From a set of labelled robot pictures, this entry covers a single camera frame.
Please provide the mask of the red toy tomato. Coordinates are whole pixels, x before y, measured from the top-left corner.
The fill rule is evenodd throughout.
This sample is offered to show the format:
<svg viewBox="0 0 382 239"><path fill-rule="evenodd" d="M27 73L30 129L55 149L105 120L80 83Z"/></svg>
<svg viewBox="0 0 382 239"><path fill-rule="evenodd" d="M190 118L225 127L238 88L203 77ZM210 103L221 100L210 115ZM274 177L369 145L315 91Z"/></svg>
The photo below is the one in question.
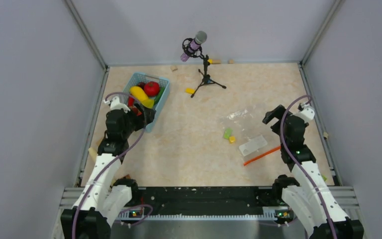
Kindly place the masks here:
<svg viewBox="0 0 382 239"><path fill-rule="evenodd" d="M160 92L160 85L154 81L148 82L144 85L144 92L148 97L155 97Z"/></svg>

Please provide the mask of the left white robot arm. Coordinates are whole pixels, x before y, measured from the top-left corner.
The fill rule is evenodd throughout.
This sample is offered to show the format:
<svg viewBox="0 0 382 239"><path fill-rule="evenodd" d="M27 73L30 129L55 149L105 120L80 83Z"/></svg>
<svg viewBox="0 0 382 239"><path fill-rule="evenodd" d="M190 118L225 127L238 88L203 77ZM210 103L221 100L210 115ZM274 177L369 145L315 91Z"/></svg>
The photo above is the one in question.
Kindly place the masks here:
<svg viewBox="0 0 382 239"><path fill-rule="evenodd" d="M144 132L152 123L156 110L140 103L134 111L121 103L119 97L108 101L106 130L97 149L94 169L86 186L73 206L62 211L60 221L66 239L108 239L111 227L124 206L139 201L139 192L133 188L133 180L112 181L121 167L124 157L132 147L128 138L135 131Z"/></svg>

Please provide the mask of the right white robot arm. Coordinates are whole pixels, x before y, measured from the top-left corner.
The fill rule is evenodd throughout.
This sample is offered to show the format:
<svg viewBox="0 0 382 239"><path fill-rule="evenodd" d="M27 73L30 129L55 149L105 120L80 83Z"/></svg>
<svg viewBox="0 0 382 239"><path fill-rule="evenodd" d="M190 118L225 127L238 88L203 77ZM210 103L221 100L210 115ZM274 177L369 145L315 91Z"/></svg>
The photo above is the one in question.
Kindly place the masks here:
<svg viewBox="0 0 382 239"><path fill-rule="evenodd" d="M315 112L309 104L296 114L283 105L265 114L263 123L280 137L281 158L292 176L279 176L273 183L272 200L287 204L304 226L309 239L362 239L364 227L342 209L324 181L312 151L305 144L305 129Z"/></svg>

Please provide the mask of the yellow toy squash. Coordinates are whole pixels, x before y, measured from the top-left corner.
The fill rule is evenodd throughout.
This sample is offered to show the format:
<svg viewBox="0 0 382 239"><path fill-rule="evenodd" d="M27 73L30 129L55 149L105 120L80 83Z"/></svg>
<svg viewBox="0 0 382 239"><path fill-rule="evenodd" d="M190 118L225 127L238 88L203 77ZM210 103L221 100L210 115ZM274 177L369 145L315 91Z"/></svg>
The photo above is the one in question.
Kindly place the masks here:
<svg viewBox="0 0 382 239"><path fill-rule="evenodd" d="M138 101L143 101L149 99L144 90L139 86L133 86L130 88L130 93L133 97L135 97Z"/></svg>

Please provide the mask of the clear zip top bag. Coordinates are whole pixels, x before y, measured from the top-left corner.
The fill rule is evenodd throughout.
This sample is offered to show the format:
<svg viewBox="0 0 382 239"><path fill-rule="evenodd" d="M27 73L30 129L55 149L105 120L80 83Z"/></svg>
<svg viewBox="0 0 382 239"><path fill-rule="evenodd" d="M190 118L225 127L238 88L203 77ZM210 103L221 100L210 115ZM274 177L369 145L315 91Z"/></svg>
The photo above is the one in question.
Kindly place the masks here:
<svg viewBox="0 0 382 239"><path fill-rule="evenodd" d="M262 122L265 113L263 105L253 105L219 120L223 130L233 130L236 141L231 144L237 148L244 166L280 150L279 137Z"/></svg>

